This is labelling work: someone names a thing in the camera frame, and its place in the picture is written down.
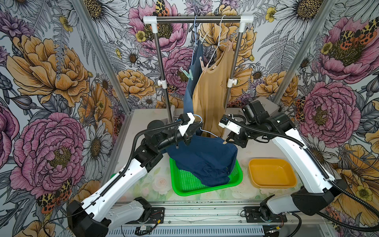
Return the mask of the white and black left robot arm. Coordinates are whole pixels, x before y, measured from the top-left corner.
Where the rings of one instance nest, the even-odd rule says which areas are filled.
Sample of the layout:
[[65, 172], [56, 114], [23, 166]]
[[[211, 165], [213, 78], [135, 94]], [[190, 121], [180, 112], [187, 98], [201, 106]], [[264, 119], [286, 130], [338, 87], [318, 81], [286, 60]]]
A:
[[76, 237], [105, 237], [108, 232], [130, 222], [147, 222], [152, 206], [143, 197], [129, 204], [114, 204], [137, 181], [146, 176], [162, 159], [163, 151], [183, 142], [189, 145], [202, 122], [177, 120], [164, 124], [160, 120], [133, 138], [130, 156], [125, 166], [99, 190], [82, 201], [73, 200], [67, 207], [69, 229]]

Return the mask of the dark blue t-shirt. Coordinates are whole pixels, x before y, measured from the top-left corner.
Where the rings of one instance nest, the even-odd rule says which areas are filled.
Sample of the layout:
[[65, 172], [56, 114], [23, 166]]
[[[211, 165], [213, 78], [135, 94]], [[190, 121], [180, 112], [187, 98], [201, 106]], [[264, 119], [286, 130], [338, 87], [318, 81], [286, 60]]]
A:
[[194, 136], [189, 145], [183, 141], [179, 147], [166, 148], [169, 157], [179, 169], [199, 175], [228, 176], [235, 165], [238, 149], [234, 144], [223, 144], [221, 138]]

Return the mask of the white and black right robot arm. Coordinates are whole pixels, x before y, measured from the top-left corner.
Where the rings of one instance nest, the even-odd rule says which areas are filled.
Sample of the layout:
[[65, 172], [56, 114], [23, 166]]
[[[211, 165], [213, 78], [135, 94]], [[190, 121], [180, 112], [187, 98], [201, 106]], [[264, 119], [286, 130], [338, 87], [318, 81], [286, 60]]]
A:
[[288, 212], [296, 215], [301, 212], [308, 216], [317, 214], [351, 230], [378, 232], [378, 225], [373, 227], [348, 225], [321, 212], [337, 196], [343, 194], [376, 216], [379, 215], [375, 207], [347, 192], [346, 182], [336, 179], [321, 165], [286, 114], [281, 112], [269, 114], [258, 100], [244, 106], [242, 111], [242, 122], [237, 121], [235, 115], [222, 116], [219, 126], [230, 130], [226, 142], [245, 148], [249, 140], [260, 143], [272, 141], [286, 156], [303, 183], [302, 188], [291, 195], [270, 196], [262, 201], [256, 211], [258, 218], [263, 222], [272, 222], [274, 216], [278, 214]]

